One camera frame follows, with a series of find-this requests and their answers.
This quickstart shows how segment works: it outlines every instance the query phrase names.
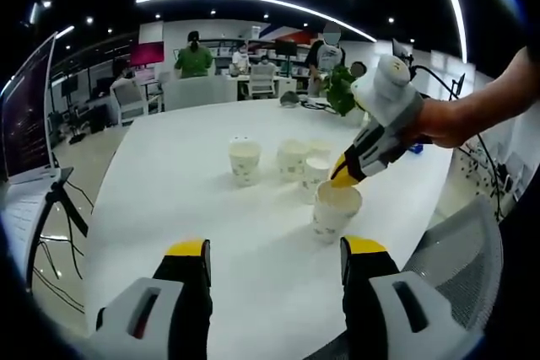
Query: mesh chair back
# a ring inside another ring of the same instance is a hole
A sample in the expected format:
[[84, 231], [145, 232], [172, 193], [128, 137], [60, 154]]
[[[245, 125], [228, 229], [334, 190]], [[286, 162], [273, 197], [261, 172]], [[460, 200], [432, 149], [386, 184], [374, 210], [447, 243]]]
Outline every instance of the mesh chair back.
[[112, 91], [121, 107], [143, 101], [143, 94], [132, 80], [120, 84], [113, 88]]
[[403, 271], [414, 271], [451, 303], [467, 330], [483, 329], [499, 290], [502, 243], [486, 196], [424, 234]]
[[254, 65], [251, 67], [250, 93], [273, 92], [273, 74], [275, 67], [272, 65]]

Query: office chair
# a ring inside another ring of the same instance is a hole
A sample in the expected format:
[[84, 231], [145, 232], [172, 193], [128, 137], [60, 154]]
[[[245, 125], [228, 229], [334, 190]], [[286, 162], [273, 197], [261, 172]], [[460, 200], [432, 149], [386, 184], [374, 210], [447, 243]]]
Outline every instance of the office chair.
[[247, 84], [248, 94], [276, 94], [273, 83], [275, 67], [272, 65], [255, 65], [251, 67], [250, 81]]
[[[149, 104], [160, 99], [157, 95], [146, 100], [141, 89], [133, 80], [124, 80], [116, 87], [111, 87], [111, 97], [116, 105], [117, 125], [131, 124], [139, 116], [149, 114]], [[161, 112], [162, 104], [158, 105], [158, 112]]]

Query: desk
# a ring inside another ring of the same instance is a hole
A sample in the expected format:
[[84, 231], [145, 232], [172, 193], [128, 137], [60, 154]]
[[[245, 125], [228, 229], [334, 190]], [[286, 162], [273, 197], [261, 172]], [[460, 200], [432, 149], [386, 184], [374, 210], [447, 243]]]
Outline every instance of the desk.
[[[232, 76], [226, 76], [227, 78], [227, 86], [231, 89], [232, 88], [238, 89], [238, 82], [246, 82], [248, 83], [250, 81], [250, 75], [239, 75], [236, 77]], [[276, 86], [276, 96], [280, 98], [287, 92], [296, 92], [296, 79], [292, 78], [284, 78], [283, 76], [274, 76], [273, 81]]]
[[[332, 142], [332, 159], [358, 129], [323, 111], [275, 99], [174, 110], [136, 120], [103, 180], [89, 226], [85, 310], [151, 277], [174, 243], [211, 240], [213, 315], [208, 358], [301, 359], [345, 330], [339, 243], [311, 237], [312, 206], [281, 184], [275, 156], [287, 137]], [[262, 145], [262, 182], [238, 189], [229, 140]], [[378, 240], [403, 268], [428, 227], [451, 150], [406, 153], [360, 186], [364, 205], [347, 234]]]

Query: human arm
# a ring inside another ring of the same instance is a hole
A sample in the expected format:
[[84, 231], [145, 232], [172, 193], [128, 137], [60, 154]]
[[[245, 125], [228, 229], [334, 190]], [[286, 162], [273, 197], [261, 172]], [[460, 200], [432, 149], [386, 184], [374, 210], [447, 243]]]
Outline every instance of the human arm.
[[307, 57], [305, 58], [305, 65], [310, 69], [310, 75], [315, 80], [321, 78], [321, 75], [319, 74], [319, 71], [317, 70], [319, 66], [319, 62], [317, 61], [317, 54], [322, 44], [323, 42], [321, 40], [315, 41], [310, 48], [310, 52], [307, 54]]
[[178, 52], [178, 59], [176, 60], [176, 63], [175, 63], [175, 69], [177, 71], [182, 69], [183, 53], [184, 53], [184, 50], [180, 50], [180, 52]]
[[446, 148], [528, 110], [540, 97], [540, 64], [520, 50], [506, 70], [485, 89], [455, 101], [427, 99], [418, 119], [404, 132], [406, 140], [431, 137]]
[[234, 54], [233, 54], [233, 65], [236, 67], [236, 69], [239, 69], [238, 68], [238, 62], [240, 61], [240, 53], [238, 51], [236, 51]]

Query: white paper cup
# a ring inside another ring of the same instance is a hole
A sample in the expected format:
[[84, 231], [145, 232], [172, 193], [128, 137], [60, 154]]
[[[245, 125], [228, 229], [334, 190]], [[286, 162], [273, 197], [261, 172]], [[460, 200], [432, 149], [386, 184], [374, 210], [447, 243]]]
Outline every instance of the white paper cup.
[[322, 159], [329, 159], [330, 154], [332, 153], [332, 145], [329, 142], [326, 142], [322, 139], [311, 139], [307, 143], [310, 151], [308, 152], [309, 156], [316, 156]]
[[306, 204], [315, 202], [317, 187], [323, 181], [328, 180], [330, 163], [327, 159], [312, 156], [305, 160], [304, 176], [300, 182], [302, 199]]
[[230, 166], [237, 185], [256, 185], [259, 182], [261, 150], [259, 143], [247, 137], [236, 137], [230, 142]]
[[309, 148], [295, 139], [283, 141], [278, 150], [279, 175], [285, 181], [298, 181], [304, 175]]
[[334, 188], [330, 181], [320, 183], [311, 222], [315, 238], [327, 244], [337, 240], [361, 206], [362, 196], [353, 187]]

